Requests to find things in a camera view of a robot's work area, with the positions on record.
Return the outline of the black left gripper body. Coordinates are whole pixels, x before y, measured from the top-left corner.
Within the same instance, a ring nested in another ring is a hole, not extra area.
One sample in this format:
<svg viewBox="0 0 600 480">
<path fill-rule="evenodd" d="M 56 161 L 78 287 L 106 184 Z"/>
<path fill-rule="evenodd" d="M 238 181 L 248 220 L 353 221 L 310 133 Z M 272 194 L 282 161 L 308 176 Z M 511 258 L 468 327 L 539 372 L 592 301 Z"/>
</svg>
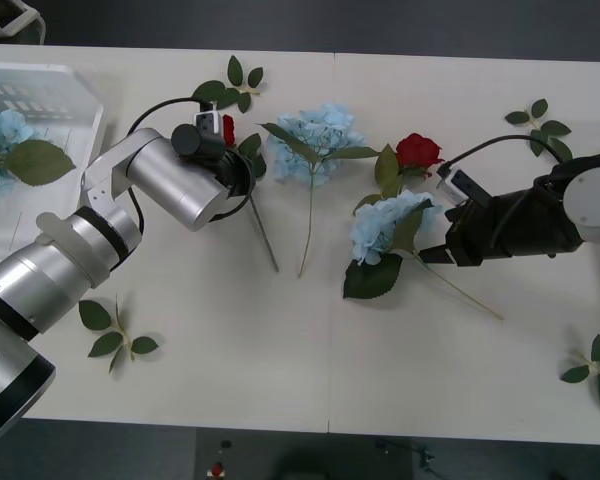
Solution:
<svg viewBox="0 0 600 480">
<path fill-rule="evenodd" d="M 229 190 L 230 197 L 248 196 L 254 188 L 251 160 L 235 150 L 226 150 L 212 166 L 216 179 Z"/>
</svg>

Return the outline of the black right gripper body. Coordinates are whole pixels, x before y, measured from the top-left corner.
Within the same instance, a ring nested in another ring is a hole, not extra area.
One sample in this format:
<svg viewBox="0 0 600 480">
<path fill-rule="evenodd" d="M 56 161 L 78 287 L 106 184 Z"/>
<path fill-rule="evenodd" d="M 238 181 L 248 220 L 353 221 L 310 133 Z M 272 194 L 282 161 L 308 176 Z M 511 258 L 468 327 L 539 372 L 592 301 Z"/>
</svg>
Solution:
<svg viewBox="0 0 600 480">
<path fill-rule="evenodd" d="M 445 212 L 451 223 L 445 235 L 445 248 L 456 265 L 480 266 L 484 260 L 500 259 L 503 251 L 492 247 L 491 240 L 496 227 L 496 201 L 484 208 L 473 200 Z"/>
</svg>

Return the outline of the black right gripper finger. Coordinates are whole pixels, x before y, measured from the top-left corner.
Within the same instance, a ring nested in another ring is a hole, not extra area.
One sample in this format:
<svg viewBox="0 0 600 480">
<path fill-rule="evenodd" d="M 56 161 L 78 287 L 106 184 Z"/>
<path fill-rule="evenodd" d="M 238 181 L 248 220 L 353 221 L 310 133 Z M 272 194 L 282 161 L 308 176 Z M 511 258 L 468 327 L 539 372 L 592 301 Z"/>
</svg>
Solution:
<svg viewBox="0 0 600 480">
<path fill-rule="evenodd" d="M 455 260 L 446 245 L 439 245 L 423 249 L 419 258 L 424 263 L 454 263 Z"/>
</svg>

